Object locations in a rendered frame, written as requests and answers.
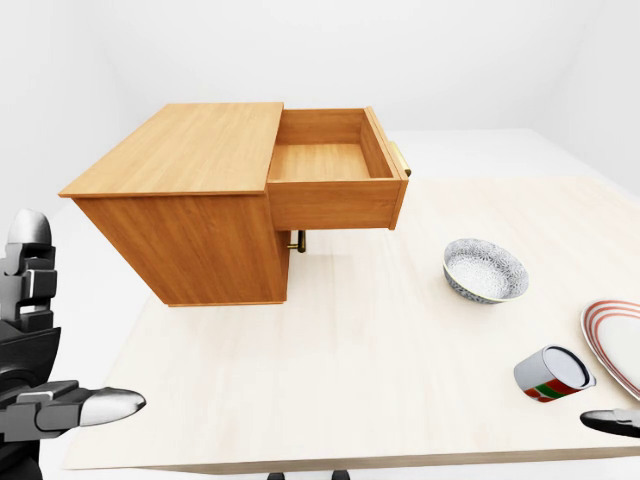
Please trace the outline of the blue-white patterned bowl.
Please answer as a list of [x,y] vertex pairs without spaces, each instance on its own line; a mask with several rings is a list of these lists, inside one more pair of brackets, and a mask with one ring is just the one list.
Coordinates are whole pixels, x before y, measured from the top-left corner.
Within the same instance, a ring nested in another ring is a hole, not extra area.
[[529,287],[529,274],[513,254],[476,238],[458,239],[446,246],[443,272],[453,290],[482,304],[518,298]]

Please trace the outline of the silver-black left robot hand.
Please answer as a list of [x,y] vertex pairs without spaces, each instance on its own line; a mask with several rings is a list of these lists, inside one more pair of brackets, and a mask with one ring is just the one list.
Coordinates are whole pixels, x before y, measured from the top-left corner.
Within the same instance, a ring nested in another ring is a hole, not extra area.
[[52,381],[60,328],[51,300],[56,249],[47,217],[17,213],[0,259],[0,480],[42,480],[40,442],[127,418],[145,404],[131,390]]

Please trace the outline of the white tin with red-green print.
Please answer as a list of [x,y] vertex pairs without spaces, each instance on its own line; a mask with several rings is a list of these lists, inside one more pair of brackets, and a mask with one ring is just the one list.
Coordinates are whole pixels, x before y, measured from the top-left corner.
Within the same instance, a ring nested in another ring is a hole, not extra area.
[[596,385],[596,378],[572,351],[547,345],[514,367],[519,388],[541,403],[551,402]]

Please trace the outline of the silver-black right robot hand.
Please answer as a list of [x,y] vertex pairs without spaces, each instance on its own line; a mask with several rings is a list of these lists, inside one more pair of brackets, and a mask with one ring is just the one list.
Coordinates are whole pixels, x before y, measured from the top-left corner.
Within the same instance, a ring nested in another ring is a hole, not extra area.
[[640,409],[591,410],[583,412],[580,421],[601,432],[640,438]]

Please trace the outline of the wooden cabinet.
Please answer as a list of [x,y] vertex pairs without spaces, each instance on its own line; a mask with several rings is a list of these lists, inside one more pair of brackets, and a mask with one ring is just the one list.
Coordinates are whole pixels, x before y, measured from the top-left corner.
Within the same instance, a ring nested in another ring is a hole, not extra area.
[[63,189],[170,306],[281,303],[266,189],[283,106],[169,104]]

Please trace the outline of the open wooden drawer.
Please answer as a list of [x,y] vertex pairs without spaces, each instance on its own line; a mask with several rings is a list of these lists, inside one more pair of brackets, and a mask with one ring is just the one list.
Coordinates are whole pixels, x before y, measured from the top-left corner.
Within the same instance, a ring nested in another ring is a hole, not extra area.
[[372,108],[282,112],[267,178],[276,229],[394,229],[407,185]]

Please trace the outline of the white plate with red rings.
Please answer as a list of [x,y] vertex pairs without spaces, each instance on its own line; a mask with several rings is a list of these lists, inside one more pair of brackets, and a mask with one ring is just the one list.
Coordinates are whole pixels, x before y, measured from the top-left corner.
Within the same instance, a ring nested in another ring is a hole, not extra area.
[[592,301],[582,310],[580,324],[597,360],[640,401],[640,303],[620,299]]

